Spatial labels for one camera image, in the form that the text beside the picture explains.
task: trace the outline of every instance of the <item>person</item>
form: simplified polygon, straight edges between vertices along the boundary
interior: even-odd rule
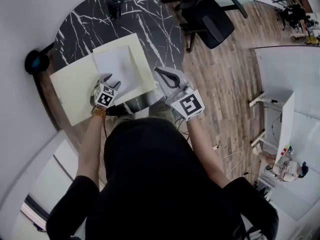
[[[100,192],[105,118],[102,108],[94,109],[79,150],[76,177],[46,222],[51,240],[73,236],[240,240],[247,236],[244,218],[268,240],[276,238],[277,211],[244,177],[233,181],[226,177],[196,117],[186,122],[191,148],[162,100],[149,108],[146,118],[125,115],[115,120],[104,145],[107,183]]]
[[[262,150],[260,143],[253,147],[252,152],[258,156],[261,161],[266,162],[270,167],[272,167],[272,171],[286,182],[302,179],[309,171],[309,167],[305,162],[301,165],[298,162],[293,161],[292,158],[288,156],[281,157],[280,160],[275,163],[277,155],[269,154]]]

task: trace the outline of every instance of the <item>chair armrest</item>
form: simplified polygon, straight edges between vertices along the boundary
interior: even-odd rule
[[[206,15],[202,18],[202,22],[210,34],[219,42],[222,43],[225,39],[217,28],[216,24]]]
[[[239,3],[238,0],[231,0],[231,1],[234,3],[234,5],[236,6],[236,8],[240,11],[240,13],[243,15],[243,17],[244,17],[245,19],[248,18],[248,14],[247,14],[245,8],[242,6],[242,4]]]

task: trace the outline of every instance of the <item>seated person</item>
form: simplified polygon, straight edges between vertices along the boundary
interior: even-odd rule
[[[296,161],[293,161],[288,156],[283,156],[275,164],[276,154],[269,154],[261,149],[260,143],[258,143],[253,149],[253,154],[258,156],[261,161],[265,161],[272,171],[281,179],[286,182],[292,182],[299,178],[303,178],[309,171],[309,167],[306,166],[306,162],[302,165]]]

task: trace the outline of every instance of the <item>white marker cube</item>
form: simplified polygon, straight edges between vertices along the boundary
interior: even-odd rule
[[[118,92],[110,88],[109,86],[103,83],[100,83],[93,93],[94,93],[94,102],[96,105],[109,108],[114,105],[114,99],[117,96]]]
[[[205,110],[205,105],[198,90],[186,94],[183,98],[170,104],[180,116],[188,121]]]

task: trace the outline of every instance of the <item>black marble table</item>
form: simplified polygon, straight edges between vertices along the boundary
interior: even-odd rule
[[[136,33],[150,69],[182,70],[184,36],[176,17],[158,0],[124,0],[122,15],[112,19],[106,0],[85,0],[65,18],[55,37],[53,67],[58,71],[115,39]],[[108,109],[110,116],[141,111],[163,96],[161,88]]]

